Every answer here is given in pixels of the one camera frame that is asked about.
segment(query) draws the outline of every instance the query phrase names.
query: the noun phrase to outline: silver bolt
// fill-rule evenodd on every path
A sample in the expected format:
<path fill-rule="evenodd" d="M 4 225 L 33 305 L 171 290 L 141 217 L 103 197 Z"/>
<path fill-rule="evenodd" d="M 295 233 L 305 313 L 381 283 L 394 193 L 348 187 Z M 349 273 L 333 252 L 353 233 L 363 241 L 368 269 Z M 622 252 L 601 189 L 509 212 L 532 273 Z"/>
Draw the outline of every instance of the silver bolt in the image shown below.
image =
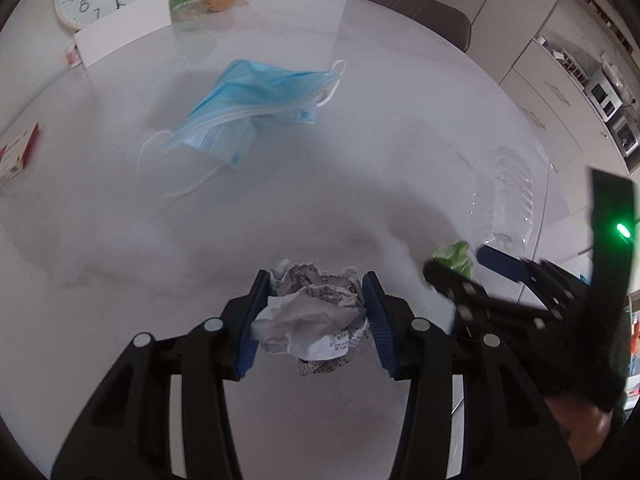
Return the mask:
<path fill-rule="evenodd" d="M 427 332 L 427 330 L 431 328 L 431 323 L 429 323 L 429 321 L 427 321 L 423 317 L 416 317 L 411 322 L 411 328 L 413 328 L 416 332 Z"/>
<path fill-rule="evenodd" d="M 500 346 L 500 338 L 495 334 L 484 334 L 482 341 L 491 348 L 498 348 L 498 346 Z"/>
<path fill-rule="evenodd" d="M 465 289 L 466 293 L 470 296 L 473 296 L 476 293 L 476 288 L 469 282 L 463 283 L 462 287 Z"/>
<path fill-rule="evenodd" d="M 133 338 L 133 346 L 137 346 L 138 348 L 142 348 L 143 346 L 151 343 L 151 334 L 147 332 L 140 332 L 135 338 Z"/>
<path fill-rule="evenodd" d="M 224 325 L 219 317 L 210 317 L 204 322 L 204 330 L 207 332 L 217 332 L 218 330 L 222 330 Z"/>
<path fill-rule="evenodd" d="M 465 321 L 473 321 L 474 315 L 471 313 L 471 309 L 469 309 L 466 305 L 460 305 L 458 307 L 458 312 L 460 313 L 460 317 Z"/>

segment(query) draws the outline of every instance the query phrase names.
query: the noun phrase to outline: white elastic strap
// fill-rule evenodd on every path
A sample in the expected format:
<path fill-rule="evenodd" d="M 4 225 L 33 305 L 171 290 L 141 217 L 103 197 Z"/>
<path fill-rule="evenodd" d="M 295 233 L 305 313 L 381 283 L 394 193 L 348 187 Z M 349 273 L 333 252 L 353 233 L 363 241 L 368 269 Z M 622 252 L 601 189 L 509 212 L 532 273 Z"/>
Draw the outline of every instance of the white elastic strap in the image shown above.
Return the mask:
<path fill-rule="evenodd" d="M 140 153 L 138 154 L 138 161 L 136 163 L 136 173 L 138 175 L 138 181 L 140 181 L 140 163 L 142 161 L 142 153 L 145 151 L 145 148 L 148 145 L 148 143 L 151 142 L 151 140 L 155 139 L 158 135 L 172 134 L 172 133 L 173 132 L 171 130 L 160 130 L 159 132 L 154 133 L 151 137 L 145 140 L 145 143 L 142 145 L 142 148 L 140 148 Z M 192 186 L 189 186 L 188 188 L 180 191 L 174 191 L 172 193 L 162 194 L 160 195 L 160 197 L 161 198 L 181 198 L 183 196 L 186 196 L 189 193 L 196 191 L 196 189 L 198 189 L 200 186 L 206 183 L 206 181 L 209 180 L 224 165 L 225 165 L 224 162 L 220 162 L 220 164 L 215 166 L 212 170 L 210 170 L 207 174 L 205 174 L 205 176 L 203 176 L 200 180 L 198 180 Z"/>
<path fill-rule="evenodd" d="M 325 104 L 327 104 L 331 98 L 334 96 L 335 91 L 338 89 L 338 85 L 340 84 L 340 81 L 342 81 L 342 76 L 344 75 L 344 69 L 347 68 L 347 63 L 345 62 L 345 60 L 343 59 L 339 59 L 338 61 L 336 61 L 334 63 L 334 65 L 331 67 L 331 72 L 334 74 L 339 74 L 340 77 L 337 79 L 337 81 L 334 83 L 334 86 L 328 91 L 329 93 L 327 94 L 327 97 L 325 97 L 324 99 L 322 99 L 322 101 L 320 101 L 316 106 L 319 108 Z"/>

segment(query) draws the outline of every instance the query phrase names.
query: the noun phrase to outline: skin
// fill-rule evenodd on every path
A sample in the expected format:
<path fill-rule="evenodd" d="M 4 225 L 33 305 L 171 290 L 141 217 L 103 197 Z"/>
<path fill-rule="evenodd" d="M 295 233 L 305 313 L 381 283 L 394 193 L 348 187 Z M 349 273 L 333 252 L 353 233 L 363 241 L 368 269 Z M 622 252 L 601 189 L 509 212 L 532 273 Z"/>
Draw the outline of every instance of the skin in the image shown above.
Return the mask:
<path fill-rule="evenodd" d="M 569 393 L 545 397 L 545 402 L 567 435 L 578 465 L 599 452 L 611 429 L 611 412 L 602 412 L 589 401 Z"/>

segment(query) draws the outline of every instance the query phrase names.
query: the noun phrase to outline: clear plastic bottle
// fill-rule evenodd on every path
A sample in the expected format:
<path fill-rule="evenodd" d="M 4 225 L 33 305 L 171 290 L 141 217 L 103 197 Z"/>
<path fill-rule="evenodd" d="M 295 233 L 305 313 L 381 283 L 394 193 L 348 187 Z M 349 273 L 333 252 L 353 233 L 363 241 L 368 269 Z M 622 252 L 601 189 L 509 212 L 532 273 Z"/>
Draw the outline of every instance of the clear plastic bottle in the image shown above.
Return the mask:
<path fill-rule="evenodd" d="M 487 244 L 515 258 L 524 254 L 533 225 L 533 192 L 527 163 L 500 146 L 476 166 L 471 206 L 472 245 Z"/>

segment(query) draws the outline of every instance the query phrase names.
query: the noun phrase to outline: white table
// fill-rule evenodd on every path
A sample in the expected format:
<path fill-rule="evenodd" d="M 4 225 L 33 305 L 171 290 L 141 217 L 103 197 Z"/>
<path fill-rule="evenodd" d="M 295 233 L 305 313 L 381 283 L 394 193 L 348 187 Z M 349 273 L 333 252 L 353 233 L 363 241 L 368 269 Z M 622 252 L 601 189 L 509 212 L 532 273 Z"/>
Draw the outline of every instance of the white table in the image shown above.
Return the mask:
<path fill-rule="evenodd" d="M 239 58 L 311 70 L 344 59 L 346 74 L 318 124 L 265 130 L 237 171 L 158 198 L 212 161 L 185 148 L 156 164 L 145 152 L 139 179 L 140 147 Z M 375 270 L 387 293 L 446 328 L 450 303 L 420 268 L 468 238 L 478 160 L 508 146 L 529 165 L 528 257 L 546 200 L 546 155 L 495 82 L 435 33 L 361 0 L 257 0 L 159 30 L 65 74 L 6 135 L 35 121 L 44 135 L 33 164 L 0 198 L 0 408 L 45 473 L 137 332 L 187 332 L 283 258 Z M 497 275 L 482 282 L 520 293 Z M 327 376 L 295 368 L 259 352 L 226 389 L 245 479 L 302 469 L 309 480 L 385 480 L 408 385 L 389 380 L 374 352 Z M 459 462 L 462 412 L 454 424 Z"/>

